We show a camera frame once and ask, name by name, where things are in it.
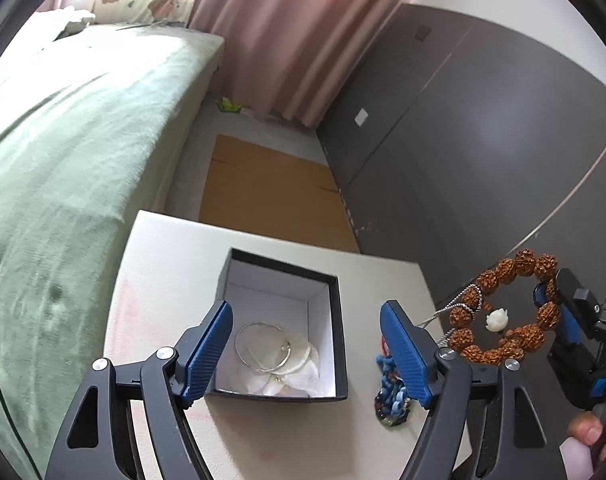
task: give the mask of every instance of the gray wardrobe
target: gray wardrobe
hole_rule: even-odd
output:
[[[555,50],[494,23],[403,5],[318,135],[363,253],[419,263],[437,306],[515,247],[555,254],[605,299],[606,153],[519,245],[606,146],[606,87]],[[511,326],[534,321],[535,284],[520,278],[490,297]],[[475,332],[489,349],[496,336],[483,319]],[[546,361],[553,336],[522,370],[547,437],[560,443],[576,410]]]

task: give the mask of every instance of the silver bangle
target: silver bangle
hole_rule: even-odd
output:
[[[265,321],[254,321],[251,323],[248,323],[247,325],[245,325],[244,327],[241,327],[240,330],[237,332],[237,336],[234,338],[234,348],[237,351],[237,355],[238,358],[247,366],[249,366],[252,370],[256,370],[258,372],[275,372],[276,370],[278,370],[279,368],[281,368],[286,362],[288,362],[289,356],[292,354],[292,344],[286,339],[285,342],[287,343],[288,346],[288,353],[287,355],[283,358],[283,361],[281,361],[278,365],[276,365],[274,368],[259,368],[256,366],[252,366],[250,363],[248,363],[245,359],[243,359],[243,356],[241,355],[241,352],[238,351],[238,335],[243,332],[243,330],[245,330],[246,328],[252,326],[252,325],[263,325],[263,326],[272,326],[274,327],[276,330],[278,330],[279,332],[282,332],[285,334],[285,332],[283,332],[282,329],[280,329],[278,326],[276,326],[275,324],[272,323],[267,323]]]

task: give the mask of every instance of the blue gripper pad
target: blue gripper pad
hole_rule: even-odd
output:
[[[381,333],[405,383],[408,395],[428,409],[432,402],[428,366],[388,302],[381,306]]]
[[[561,305],[561,321],[558,322],[555,332],[566,343],[581,342],[581,327],[574,316],[572,316],[570,309],[564,304]]]
[[[548,302],[545,294],[545,283],[539,283],[534,288],[534,304],[541,307]],[[580,343],[581,342],[581,327],[570,312],[570,309],[564,304],[561,305],[561,321],[558,322],[554,332],[559,336],[564,343]]]
[[[225,302],[187,363],[186,385],[181,392],[181,399],[186,405],[191,405],[205,394],[209,380],[232,333],[233,322],[232,307]]]

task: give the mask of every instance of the floor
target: floor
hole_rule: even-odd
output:
[[[218,134],[327,166],[313,129],[280,118],[262,118],[245,108],[240,114],[223,113],[217,107],[217,99],[208,94],[201,104],[174,173],[165,203],[167,215],[198,221]]]

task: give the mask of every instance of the black clamp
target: black clamp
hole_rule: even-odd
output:
[[[508,359],[498,367],[472,364],[452,349],[438,348],[397,301],[381,307],[381,330],[410,396],[431,393],[419,400],[430,411],[401,480],[566,478],[560,452],[547,443],[532,407],[518,361]],[[486,401],[482,436],[453,471],[473,399]]]
[[[548,353],[548,361],[568,401],[583,410],[592,410],[597,404],[606,405],[606,299],[600,304],[569,269],[557,272],[556,286],[563,301],[562,308],[571,316],[564,317],[562,311],[562,323]],[[598,343],[596,355],[586,348],[582,333]],[[595,466],[591,480],[606,479],[606,459],[598,463],[605,444],[606,421],[602,436],[591,448]]]
[[[143,480],[130,406],[143,400],[163,478],[211,480],[184,410],[203,396],[232,325],[231,307],[218,301],[173,348],[127,365],[95,361],[65,415],[45,479]]]

